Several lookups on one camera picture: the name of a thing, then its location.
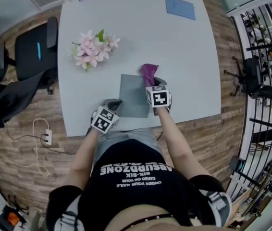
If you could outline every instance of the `electrical outlet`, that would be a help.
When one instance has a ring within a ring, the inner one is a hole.
[[[51,145],[51,137],[52,137],[52,135],[53,135],[53,132],[52,132],[52,130],[49,130],[49,129],[46,129],[46,136],[45,136],[45,140],[47,141],[47,142],[45,142],[46,144],[48,144],[48,145]]]

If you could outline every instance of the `gray shorts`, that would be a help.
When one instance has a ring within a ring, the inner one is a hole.
[[[99,144],[94,154],[93,167],[99,160],[99,158],[112,145],[131,139],[135,139],[138,140],[139,142],[142,142],[143,144],[147,145],[148,147],[151,147],[152,149],[159,152],[163,156],[159,144],[156,141],[153,134],[153,130],[151,128],[141,128],[128,132],[109,131],[108,133],[102,134],[99,137]]]

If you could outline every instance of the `purple cloth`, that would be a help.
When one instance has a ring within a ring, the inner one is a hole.
[[[140,72],[144,78],[145,87],[155,86],[154,74],[158,68],[158,65],[153,64],[143,64]]]

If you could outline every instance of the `blue notebook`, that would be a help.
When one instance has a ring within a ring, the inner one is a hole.
[[[167,13],[196,20],[194,5],[183,0],[166,0]]]

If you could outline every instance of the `wooden floor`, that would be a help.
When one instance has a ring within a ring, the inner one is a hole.
[[[231,157],[237,154],[242,137],[245,97],[242,94],[230,97],[229,93],[235,88],[235,80],[224,75],[223,70],[237,72],[236,65],[231,58],[235,55],[240,59],[241,53],[235,27],[225,15],[219,1],[204,0],[204,3],[209,14],[218,53],[222,110],[220,115],[180,123],[178,126],[201,164],[226,186],[230,175],[228,165]],[[4,33],[0,37],[0,43],[6,42],[10,56],[13,58],[15,38],[44,23],[48,17],[54,15],[59,18],[60,9],[42,13],[20,23]],[[9,82],[11,79],[16,80],[16,77],[13,67],[10,66],[5,81]],[[55,85],[53,95],[48,95],[45,90],[39,90],[26,110],[11,119],[5,129],[0,129],[0,152],[19,164],[34,164],[36,155],[33,138],[24,137],[13,141],[8,137],[7,129],[13,138],[32,134],[32,122],[35,118],[40,117],[47,119],[53,130],[51,146],[53,150],[76,152],[83,138],[66,137],[58,84]],[[44,122],[38,121],[35,127],[35,134],[45,133],[46,124]],[[156,136],[159,136],[161,129],[156,128],[154,132]],[[171,164],[163,136],[159,143],[167,163]],[[43,148],[40,142],[38,142],[38,147],[40,163],[48,168],[51,176],[45,178],[38,173],[36,167],[12,165],[0,156],[0,190],[5,196],[15,194],[20,203],[24,205],[45,210],[49,192],[60,186],[74,156],[50,152]]]

